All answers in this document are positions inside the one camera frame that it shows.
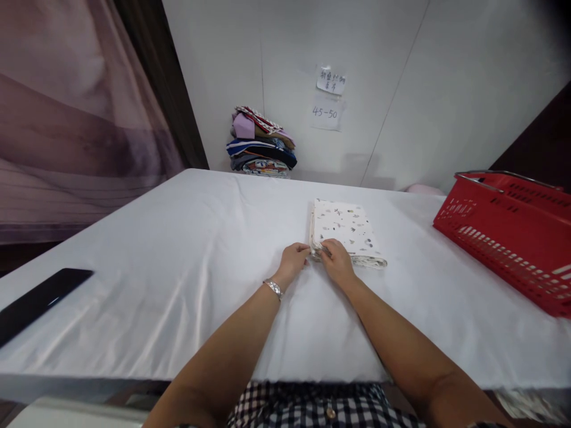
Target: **paper sign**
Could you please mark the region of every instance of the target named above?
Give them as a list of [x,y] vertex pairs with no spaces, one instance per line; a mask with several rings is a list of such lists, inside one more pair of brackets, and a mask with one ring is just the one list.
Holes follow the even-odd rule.
[[308,109],[313,128],[341,131],[341,116],[346,102],[332,96],[318,93]]
[[335,95],[341,95],[345,90],[346,77],[331,71],[331,67],[321,67],[317,76],[317,87]]

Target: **metal handle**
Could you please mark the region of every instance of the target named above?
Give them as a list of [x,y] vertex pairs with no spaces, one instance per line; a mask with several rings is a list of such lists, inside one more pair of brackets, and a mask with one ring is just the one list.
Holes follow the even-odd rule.
[[474,171],[457,172],[454,174],[455,176],[463,178],[464,180],[470,180],[473,182],[477,182],[478,184],[483,185],[484,187],[489,188],[490,190],[494,190],[494,191],[499,192],[499,193],[504,193],[504,191],[501,189],[498,189],[497,187],[490,186],[489,184],[484,184],[484,183],[478,181],[476,178],[467,177],[464,174],[506,174],[506,175],[511,175],[512,177],[521,178],[522,180],[534,182],[536,184],[540,184],[542,186],[552,188],[555,190],[559,190],[559,191],[563,190],[563,187],[552,186],[550,184],[546,184],[544,182],[534,180],[533,178],[524,177],[523,175],[515,174],[514,172],[509,172],[509,171],[492,171],[490,169],[478,169],[478,170],[474,170]]

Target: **sheer curtain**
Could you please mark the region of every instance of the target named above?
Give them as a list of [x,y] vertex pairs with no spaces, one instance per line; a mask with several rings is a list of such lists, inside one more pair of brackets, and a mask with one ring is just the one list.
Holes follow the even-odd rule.
[[111,1],[0,2],[0,244],[61,241],[183,169]]

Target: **hand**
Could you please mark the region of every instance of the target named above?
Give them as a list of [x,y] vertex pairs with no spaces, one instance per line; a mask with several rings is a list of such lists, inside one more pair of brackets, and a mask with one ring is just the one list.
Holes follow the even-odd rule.
[[342,243],[335,239],[328,239],[323,241],[321,245],[331,254],[329,255],[323,250],[318,251],[325,265],[327,275],[329,275],[333,282],[339,287],[343,287],[357,278],[353,270],[351,256],[349,256],[349,253],[345,247],[343,247]]
[[280,266],[275,275],[270,278],[280,286],[282,292],[286,291],[304,265],[309,265],[306,260],[309,253],[310,249],[307,244],[295,243],[285,248],[281,254]]

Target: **white tablecloth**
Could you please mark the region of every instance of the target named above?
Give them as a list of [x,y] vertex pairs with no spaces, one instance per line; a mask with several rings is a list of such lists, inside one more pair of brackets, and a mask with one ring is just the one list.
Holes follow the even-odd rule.
[[[443,197],[195,169],[0,279],[5,307],[61,268],[95,271],[0,350],[0,375],[172,379],[307,241],[317,197],[366,209],[388,267],[357,274],[481,387],[571,386],[571,321],[433,229]],[[288,290],[254,378],[386,378],[320,263]]]

